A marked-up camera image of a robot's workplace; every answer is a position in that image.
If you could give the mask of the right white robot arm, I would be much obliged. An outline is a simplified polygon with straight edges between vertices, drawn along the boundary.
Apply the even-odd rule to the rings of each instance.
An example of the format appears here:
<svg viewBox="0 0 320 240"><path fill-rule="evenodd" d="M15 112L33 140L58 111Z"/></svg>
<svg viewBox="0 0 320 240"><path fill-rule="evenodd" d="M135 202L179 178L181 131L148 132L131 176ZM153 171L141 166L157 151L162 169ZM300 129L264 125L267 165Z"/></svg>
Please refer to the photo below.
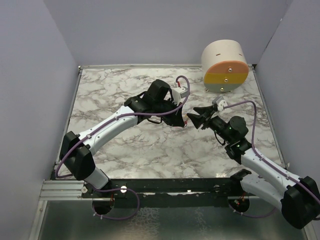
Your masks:
<svg viewBox="0 0 320 240"><path fill-rule="evenodd" d="M217 105L195 107L187 116L196 129L211 129L225 143L227 155L252 172L230 182L229 189L240 196L253 194L281 211L287 222L297 229L304 228L320 216L320 191L311 177L300 177L280 167L256 150L246 135L243 117L233 116L228 122L215 113Z"/></svg>

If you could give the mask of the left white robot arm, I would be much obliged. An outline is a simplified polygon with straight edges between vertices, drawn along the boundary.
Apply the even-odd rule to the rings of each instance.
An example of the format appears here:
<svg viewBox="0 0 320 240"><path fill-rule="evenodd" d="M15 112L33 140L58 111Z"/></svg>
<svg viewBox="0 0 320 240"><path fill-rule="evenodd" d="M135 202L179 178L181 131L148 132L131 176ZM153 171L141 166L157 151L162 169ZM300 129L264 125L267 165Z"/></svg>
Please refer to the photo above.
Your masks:
<svg viewBox="0 0 320 240"><path fill-rule="evenodd" d="M189 95L189 85L170 87L165 81L156 79L146 91L128 98L115 113L97 125L78 134L67 132L55 178L62 178L59 170L66 166L76 180L89 183L97 196L106 197L112 187L111 180L96 166L94 155L114 137L144 120L150 122L151 117L158 117L168 126L183 128L182 108Z"/></svg>

